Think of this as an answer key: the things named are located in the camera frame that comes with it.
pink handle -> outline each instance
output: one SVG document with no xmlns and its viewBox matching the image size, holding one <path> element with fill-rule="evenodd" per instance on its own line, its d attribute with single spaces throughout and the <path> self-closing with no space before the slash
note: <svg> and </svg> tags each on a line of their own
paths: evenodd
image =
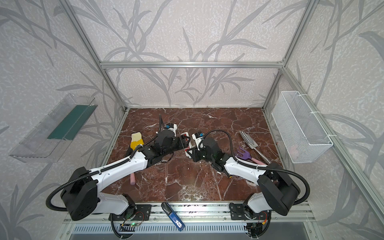
<svg viewBox="0 0 384 240">
<path fill-rule="evenodd" d="M 135 185 L 135 184 L 136 184 L 135 174 L 131 173 L 131 185 Z"/>
<path fill-rule="evenodd" d="M 255 158 L 251 158 L 251 159 L 252 159 L 252 161 L 254 161 L 256 164 L 259 164 L 259 165 L 268 165 L 268 164 L 263 163 L 262 161 L 257 160 L 257 159 L 255 159 Z"/>
</svg>

wall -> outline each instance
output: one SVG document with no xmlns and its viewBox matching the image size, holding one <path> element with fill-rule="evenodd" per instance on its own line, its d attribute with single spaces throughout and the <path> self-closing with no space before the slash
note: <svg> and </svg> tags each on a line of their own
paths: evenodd
<svg viewBox="0 0 384 240">
<path fill-rule="evenodd" d="M 307 4 L 306 0 L 70 2 L 102 61 L 281 61 Z M 262 106 L 277 73 L 204 71 L 109 69 L 127 105 L 142 107 Z"/>
<path fill-rule="evenodd" d="M 383 7 L 383 1 L 363 0 L 319 4 L 288 63 L 382 196 Z M 281 141 L 274 121 L 271 125 Z M 284 145 L 278 147 L 286 165 L 309 181 L 309 202 L 325 239 L 384 239 L 378 219 L 332 150 L 313 163 L 293 165 Z"/>
<path fill-rule="evenodd" d="M 0 239 L 54 239 L 66 213 L 45 206 L 73 170 L 101 163 L 122 116 L 56 1 L 0 2 Z M 56 163 L 8 156 L 68 93 L 98 105 Z M 59 199 L 54 203 L 62 205 Z"/>
</svg>

green mat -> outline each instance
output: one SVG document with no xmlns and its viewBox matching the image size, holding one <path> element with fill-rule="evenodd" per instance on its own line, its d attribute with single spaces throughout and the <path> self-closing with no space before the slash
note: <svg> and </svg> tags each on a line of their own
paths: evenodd
<svg viewBox="0 0 384 240">
<path fill-rule="evenodd" d="M 48 139 L 73 140 L 81 127 L 91 116 L 97 105 L 76 105 L 72 111 L 51 132 Z"/>
</svg>

mesh basket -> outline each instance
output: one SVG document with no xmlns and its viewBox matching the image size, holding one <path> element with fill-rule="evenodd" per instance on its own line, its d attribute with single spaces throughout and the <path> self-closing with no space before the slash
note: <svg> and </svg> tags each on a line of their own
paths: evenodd
<svg viewBox="0 0 384 240">
<path fill-rule="evenodd" d="M 282 91 L 272 116 L 293 163 L 313 162 L 333 145 L 297 91 Z"/>
</svg>

blue utility knife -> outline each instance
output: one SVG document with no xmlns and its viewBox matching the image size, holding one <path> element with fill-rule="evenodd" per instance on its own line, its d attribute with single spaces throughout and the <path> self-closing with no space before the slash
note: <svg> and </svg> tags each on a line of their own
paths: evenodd
<svg viewBox="0 0 384 240">
<path fill-rule="evenodd" d="M 176 213 L 172 210 L 171 206 L 167 202 L 162 202 L 161 208 L 168 215 L 169 219 L 175 224 L 179 231 L 183 230 L 185 227 L 184 223 L 180 220 L 180 218 L 176 215 Z"/>
</svg>

